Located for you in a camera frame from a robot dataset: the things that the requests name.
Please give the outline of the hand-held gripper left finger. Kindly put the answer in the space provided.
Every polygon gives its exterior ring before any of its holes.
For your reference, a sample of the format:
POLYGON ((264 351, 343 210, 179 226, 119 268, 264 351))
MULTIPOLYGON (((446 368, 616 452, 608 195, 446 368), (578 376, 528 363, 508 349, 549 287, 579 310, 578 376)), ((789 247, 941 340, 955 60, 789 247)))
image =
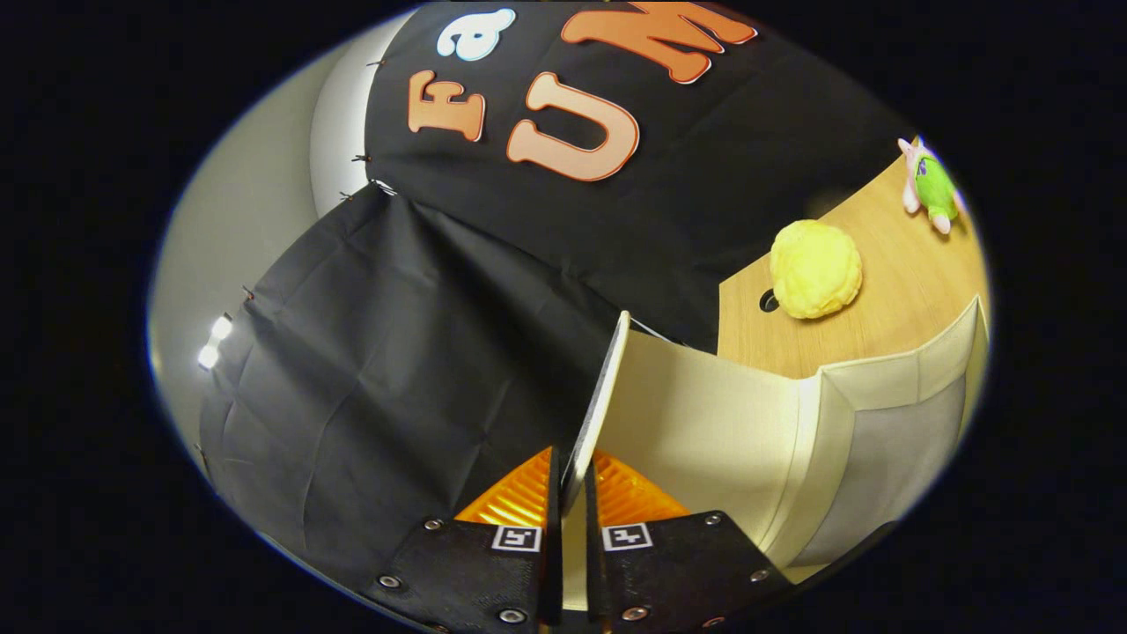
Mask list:
POLYGON ((454 515, 431 515, 366 595, 440 633, 550 633, 561 620, 561 457, 548 446, 454 515))

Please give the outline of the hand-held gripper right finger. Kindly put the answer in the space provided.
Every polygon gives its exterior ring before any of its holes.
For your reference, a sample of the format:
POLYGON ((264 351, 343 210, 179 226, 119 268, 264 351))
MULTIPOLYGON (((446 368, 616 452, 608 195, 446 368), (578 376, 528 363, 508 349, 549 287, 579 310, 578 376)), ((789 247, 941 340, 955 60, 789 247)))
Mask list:
POLYGON ((602 633, 721 629, 795 593, 730 515, 689 512, 595 450, 585 477, 587 614, 602 633))

